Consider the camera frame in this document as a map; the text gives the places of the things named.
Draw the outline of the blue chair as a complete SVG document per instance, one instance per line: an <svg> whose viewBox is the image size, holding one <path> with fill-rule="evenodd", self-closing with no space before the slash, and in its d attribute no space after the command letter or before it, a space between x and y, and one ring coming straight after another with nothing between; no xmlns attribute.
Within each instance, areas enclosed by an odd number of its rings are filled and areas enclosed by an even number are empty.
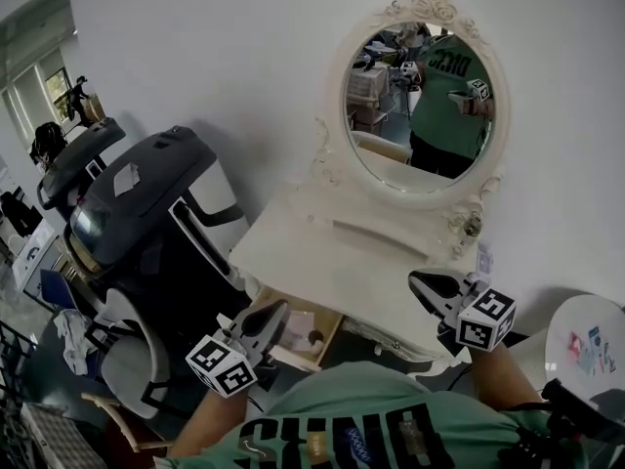
<svg viewBox="0 0 625 469"><path fill-rule="evenodd" d="M61 273L41 270L40 281L41 297L45 302L64 310L76 310L84 317L91 316L92 307Z"/></svg>

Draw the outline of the white crumpled cloth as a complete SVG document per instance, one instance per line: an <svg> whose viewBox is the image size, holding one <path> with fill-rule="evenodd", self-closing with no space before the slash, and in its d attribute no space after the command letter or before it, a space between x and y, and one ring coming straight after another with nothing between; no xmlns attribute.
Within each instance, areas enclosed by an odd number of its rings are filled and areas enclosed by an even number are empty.
<svg viewBox="0 0 625 469"><path fill-rule="evenodd" d="M98 351L97 346L86 336L92 320L76 309L63 309L53 323L58 337L64 343L62 356L68 368L77 376L87 376L88 359L94 358Z"/></svg>

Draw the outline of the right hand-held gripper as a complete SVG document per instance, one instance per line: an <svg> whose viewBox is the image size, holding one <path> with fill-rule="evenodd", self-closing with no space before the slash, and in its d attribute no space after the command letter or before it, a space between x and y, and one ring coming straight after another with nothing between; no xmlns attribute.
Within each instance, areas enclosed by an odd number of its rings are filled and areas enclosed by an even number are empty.
<svg viewBox="0 0 625 469"><path fill-rule="evenodd" d="M453 356L464 348L491 352L512 330L517 301L482 279L424 268L412 271L408 283L421 305L440 319L437 338Z"/></svg>

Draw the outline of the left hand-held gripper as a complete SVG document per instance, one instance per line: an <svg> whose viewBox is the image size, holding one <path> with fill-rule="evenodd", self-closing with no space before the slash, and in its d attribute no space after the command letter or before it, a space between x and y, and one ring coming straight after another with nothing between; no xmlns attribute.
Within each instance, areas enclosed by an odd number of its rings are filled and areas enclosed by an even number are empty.
<svg viewBox="0 0 625 469"><path fill-rule="evenodd" d="M270 350L279 342L289 318L286 300L251 305L229 329L205 335L187 354L187 365L204 385L225 399L253 385L267 391L279 373Z"/></svg>

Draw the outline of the cream large drawer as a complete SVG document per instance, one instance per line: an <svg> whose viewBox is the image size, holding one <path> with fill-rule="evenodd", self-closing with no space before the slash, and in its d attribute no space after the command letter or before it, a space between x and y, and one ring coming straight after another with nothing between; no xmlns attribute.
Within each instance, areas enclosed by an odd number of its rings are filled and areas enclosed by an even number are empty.
<svg viewBox="0 0 625 469"><path fill-rule="evenodd" d="M300 299L263 286L252 305L266 305L271 302L284 299L289 303L292 311L305 311L314 313L315 330L310 334L309 340L312 348L308 352L294 352L277 344L271 350L271 356L279 362L286 363L306 372L318 372L321 370L321 362L332 343L337 330L343 321L343 316L331 309L316 305L310 301Z"/></svg>

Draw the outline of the person's green shirt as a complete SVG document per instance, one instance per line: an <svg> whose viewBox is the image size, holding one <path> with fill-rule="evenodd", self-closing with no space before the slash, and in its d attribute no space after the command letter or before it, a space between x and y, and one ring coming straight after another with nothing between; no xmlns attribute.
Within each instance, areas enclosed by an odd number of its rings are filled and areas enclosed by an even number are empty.
<svg viewBox="0 0 625 469"><path fill-rule="evenodd" d="M197 455L154 469L587 469L537 410L496 411L372 362L346 362L297 383L264 416Z"/></svg>

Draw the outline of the person's right forearm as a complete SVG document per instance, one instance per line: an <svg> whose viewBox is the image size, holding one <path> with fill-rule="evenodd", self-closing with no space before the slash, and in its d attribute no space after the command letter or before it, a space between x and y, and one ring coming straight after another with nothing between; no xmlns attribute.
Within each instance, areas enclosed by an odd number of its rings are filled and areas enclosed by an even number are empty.
<svg viewBox="0 0 625 469"><path fill-rule="evenodd" d="M490 352L474 348L469 351L473 382L482 403L495 410L510 410L518 405L542 402L503 343Z"/></svg>

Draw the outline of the small purple box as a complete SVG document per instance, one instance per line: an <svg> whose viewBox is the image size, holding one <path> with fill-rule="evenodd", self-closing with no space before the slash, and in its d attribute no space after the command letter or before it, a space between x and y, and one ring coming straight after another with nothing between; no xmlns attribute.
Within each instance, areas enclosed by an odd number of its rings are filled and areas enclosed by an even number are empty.
<svg viewBox="0 0 625 469"><path fill-rule="evenodd" d="M481 276L489 277L492 273L494 258L487 245L478 243L477 271Z"/></svg>

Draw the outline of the small glass bottle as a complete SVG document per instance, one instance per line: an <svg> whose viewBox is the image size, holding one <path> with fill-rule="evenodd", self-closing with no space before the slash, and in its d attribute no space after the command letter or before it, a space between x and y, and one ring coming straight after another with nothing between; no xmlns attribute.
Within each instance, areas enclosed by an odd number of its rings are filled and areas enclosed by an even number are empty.
<svg viewBox="0 0 625 469"><path fill-rule="evenodd" d="M463 224L462 231L465 236L477 238L481 234L483 219L481 214L474 210Z"/></svg>

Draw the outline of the person's left forearm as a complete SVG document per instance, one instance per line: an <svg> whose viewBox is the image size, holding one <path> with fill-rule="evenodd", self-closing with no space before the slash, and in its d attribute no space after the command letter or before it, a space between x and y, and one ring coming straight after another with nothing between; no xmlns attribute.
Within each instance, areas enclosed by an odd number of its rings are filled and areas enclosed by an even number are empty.
<svg viewBox="0 0 625 469"><path fill-rule="evenodd" d="M248 391L223 398L209 389L176 441L170 446L170 457L199 455L218 443L226 434L245 421Z"/></svg>

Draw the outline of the pale blue packet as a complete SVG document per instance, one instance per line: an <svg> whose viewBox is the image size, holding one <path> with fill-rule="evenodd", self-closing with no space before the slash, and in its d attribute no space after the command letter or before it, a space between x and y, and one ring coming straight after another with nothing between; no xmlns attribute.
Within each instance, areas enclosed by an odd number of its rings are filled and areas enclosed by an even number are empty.
<svg viewBox="0 0 625 469"><path fill-rule="evenodd" d="M592 376L604 373L603 339L600 328L596 325L588 332L589 373Z"/></svg>

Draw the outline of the grey office chair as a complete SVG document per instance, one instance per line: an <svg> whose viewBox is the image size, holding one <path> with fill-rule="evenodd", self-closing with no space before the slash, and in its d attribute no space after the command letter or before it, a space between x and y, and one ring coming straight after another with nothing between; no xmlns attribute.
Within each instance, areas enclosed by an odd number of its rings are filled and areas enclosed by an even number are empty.
<svg viewBox="0 0 625 469"><path fill-rule="evenodd" d="M145 420L159 413L190 418L188 411L166 403L170 390L188 381L173 372L164 343L123 292L107 291L94 324L110 332L127 326L104 352L101 364L104 383L124 407Z"/></svg>

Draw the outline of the black grey machine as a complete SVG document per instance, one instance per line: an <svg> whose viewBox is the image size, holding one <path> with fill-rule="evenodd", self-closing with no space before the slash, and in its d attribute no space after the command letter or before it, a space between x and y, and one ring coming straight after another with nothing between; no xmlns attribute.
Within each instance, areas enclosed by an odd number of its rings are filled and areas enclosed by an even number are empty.
<svg viewBox="0 0 625 469"><path fill-rule="evenodd" d="M112 117L94 123L70 142L52 161L36 192L44 210L56 208L65 218L70 215L69 192L79 188L84 175L92 180L104 171L101 154L126 137L125 131Z"/></svg>

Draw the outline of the oval mirror cream frame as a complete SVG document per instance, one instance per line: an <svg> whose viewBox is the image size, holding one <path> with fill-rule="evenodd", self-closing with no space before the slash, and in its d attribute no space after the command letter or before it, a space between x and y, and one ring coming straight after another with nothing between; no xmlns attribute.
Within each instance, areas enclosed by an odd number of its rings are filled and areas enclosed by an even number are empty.
<svg viewBox="0 0 625 469"><path fill-rule="evenodd" d="M467 174L450 186L434 192L410 192L398 188L366 168L350 141L347 116L342 107L347 93L348 69L366 38L383 28L409 21L424 21L452 31L482 60L495 94L496 115L485 155ZM495 192L503 179L502 156L509 140L511 101L504 69L490 43L473 19L457 10L452 0L395 0L360 20L340 42L324 85L324 111L318 119L324 131L323 146L335 152L333 169L344 170L363 192L396 206L433 210L468 201L472 195L483 199Z"/></svg>

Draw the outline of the pale pink paper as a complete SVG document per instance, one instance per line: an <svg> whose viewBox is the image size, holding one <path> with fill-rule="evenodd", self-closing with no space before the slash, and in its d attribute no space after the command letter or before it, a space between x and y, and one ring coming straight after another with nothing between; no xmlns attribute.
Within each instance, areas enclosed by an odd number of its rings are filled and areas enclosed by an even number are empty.
<svg viewBox="0 0 625 469"><path fill-rule="evenodd" d="M309 336L314 330L314 313L292 311L278 344L290 351L308 352L312 348Z"/></svg>

